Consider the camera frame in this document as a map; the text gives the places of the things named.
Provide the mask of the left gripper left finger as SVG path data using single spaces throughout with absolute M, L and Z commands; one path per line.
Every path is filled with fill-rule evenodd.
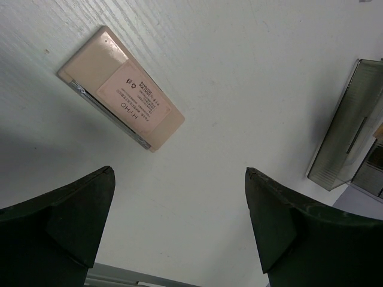
M 104 166 L 1 209 L 1 286 L 83 286 L 114 190 L 114 170 Z

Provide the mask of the pale pink flat compact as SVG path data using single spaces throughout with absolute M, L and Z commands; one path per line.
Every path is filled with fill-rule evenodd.
M 108 26 L 101 26 L 57 75 L 151 152 L 185 120 Z

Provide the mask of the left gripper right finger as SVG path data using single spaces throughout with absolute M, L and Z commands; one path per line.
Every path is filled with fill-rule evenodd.
M 252 167 L 245 195 L 271 286 L 382 285 L 382 221 L 323 204 Z

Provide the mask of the clear acrylic organizer with drawers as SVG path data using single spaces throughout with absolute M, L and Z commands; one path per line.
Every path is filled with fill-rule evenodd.
M 306 177 L 327 191 L 349 183 L 382 120 L 382 60 L 358 59 Z

